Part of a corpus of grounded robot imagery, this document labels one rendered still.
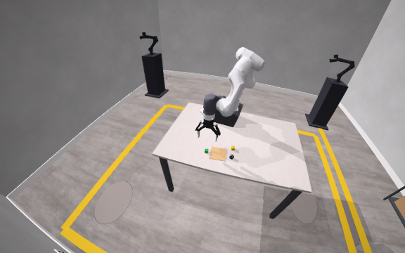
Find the tan mat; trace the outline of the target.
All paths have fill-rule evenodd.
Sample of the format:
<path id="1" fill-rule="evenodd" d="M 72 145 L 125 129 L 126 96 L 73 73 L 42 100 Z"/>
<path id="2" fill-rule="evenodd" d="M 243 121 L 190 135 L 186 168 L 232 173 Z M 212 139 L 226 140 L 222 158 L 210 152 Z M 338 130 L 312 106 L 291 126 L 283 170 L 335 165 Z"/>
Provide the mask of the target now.
<path id="1" fill-rule="evenodd" d="M 209 159 L 226 161 L 226 151 L 225 148 L 212 147 Z"/>

